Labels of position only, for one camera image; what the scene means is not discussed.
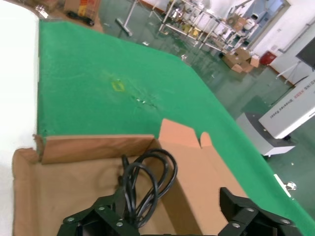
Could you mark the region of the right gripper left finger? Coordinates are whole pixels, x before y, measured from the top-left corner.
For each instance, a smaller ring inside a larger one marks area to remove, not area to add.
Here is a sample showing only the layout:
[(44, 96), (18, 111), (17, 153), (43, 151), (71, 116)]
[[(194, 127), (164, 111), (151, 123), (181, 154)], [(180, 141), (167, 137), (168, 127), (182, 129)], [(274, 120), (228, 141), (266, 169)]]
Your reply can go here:
[(91, 207), (63, 220), (59, 236), (138, 236), (139, 231), (122, 217), (125, 209), (123, 189), (99, 197)]

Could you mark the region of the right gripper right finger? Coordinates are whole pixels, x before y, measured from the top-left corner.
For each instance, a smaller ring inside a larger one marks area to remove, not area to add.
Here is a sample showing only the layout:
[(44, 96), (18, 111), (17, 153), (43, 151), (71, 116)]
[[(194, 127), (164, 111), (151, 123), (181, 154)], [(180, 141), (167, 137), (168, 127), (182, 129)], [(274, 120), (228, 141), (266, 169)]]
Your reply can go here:
[(295, 236), (293, 221), (261, 209), (251, 199), (220, 188), (220, 209), (227, 225), (220, 236)]

